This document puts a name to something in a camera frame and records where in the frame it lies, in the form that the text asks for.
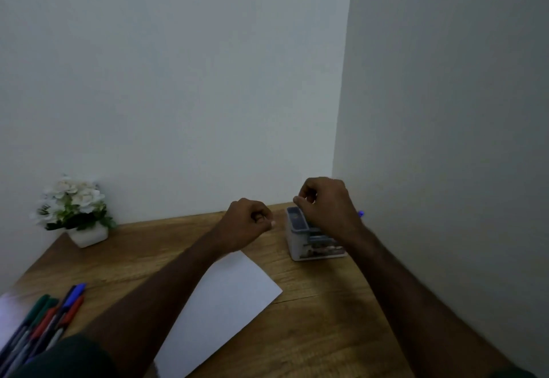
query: wood grain surface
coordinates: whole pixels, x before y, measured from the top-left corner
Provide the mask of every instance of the wood grain surface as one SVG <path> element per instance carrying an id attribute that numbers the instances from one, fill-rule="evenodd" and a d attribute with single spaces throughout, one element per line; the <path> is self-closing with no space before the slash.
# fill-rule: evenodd
<path id="1" fill-rule="evenodd" d="M 270 206 L 276 227 L 244 249 L 283 290 L 274 302 L 189 376 L 412 378 L 368 283 L 350 257 L 294 262 L 285 208 Z M 79 249 L 61 235 L 0 297 L 0 345 L 37 298 L 62 298 L 88 284 L 65 336 L 119 300 L 208 231 L 222 212 L 122 225 Z"/>

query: white planter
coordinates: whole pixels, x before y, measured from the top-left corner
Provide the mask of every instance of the white planter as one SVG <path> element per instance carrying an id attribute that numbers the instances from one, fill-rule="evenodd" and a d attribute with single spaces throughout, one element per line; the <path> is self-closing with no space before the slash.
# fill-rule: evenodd
<path id="1" fill-rule="evenodd" d="M 67 229 L 67 233 L 72 239 L 72 242 L 77 244 L 80 248 L 85 248 L 93 245 L 94 243 L 100 243 L 109 236 L 109 230 L 99 222 L 96 222 L 92 229 L 84 229 L 79 231 L 76 230 L 76 228 L 73 228 Z"/>

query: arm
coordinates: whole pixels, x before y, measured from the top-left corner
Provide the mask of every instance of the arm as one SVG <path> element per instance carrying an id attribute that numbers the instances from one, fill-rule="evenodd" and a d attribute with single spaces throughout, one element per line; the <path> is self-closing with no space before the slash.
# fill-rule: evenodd
<path id="1" fill-rule="evenodd" d="M 82 333 L 110 355 L 121 377 L 141 378 L 210 265 L 270 230 L 272 219 L 271 211 L 261 202 L 233 202 L 214 229 Z"/>
<path id="2" fill-rule="evenodd" d="M 308 179 L 294 202 L 307 220 L 340 242 L 359 266 L 416 376 L 487 378 L 512 366 L 362 224 L 342 181 Z"/>

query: flower bouquet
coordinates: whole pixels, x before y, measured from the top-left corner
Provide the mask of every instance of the flower bouquet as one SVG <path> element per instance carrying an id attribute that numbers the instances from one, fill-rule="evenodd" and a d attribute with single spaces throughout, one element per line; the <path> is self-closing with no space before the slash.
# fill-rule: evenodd
<path id="1" fill-rule="evenodd" d="M 104 198 L 96 184 L 63 177 L 44 192 L 32 216 L 46 230 L 65 228 L 71 239 L 84 248 L 105 240 L 108 229 L 116 226 Z"/>

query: forearm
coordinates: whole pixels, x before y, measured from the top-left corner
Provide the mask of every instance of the forearm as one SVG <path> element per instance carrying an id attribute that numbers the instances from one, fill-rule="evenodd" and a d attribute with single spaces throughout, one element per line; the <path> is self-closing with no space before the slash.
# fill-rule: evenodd
<path id="1" fill-rule="evenodd" d="M 83 334 L 122 377 L 142 377 L 197 283 L 220 255 L 207 234 L 94 319 Z"/>
<path id="2" fill-rule="evenodd" d="M 344 243 L 418 377 L 486 378 L 511 362 L 421 284 L 369 230 Z"/>

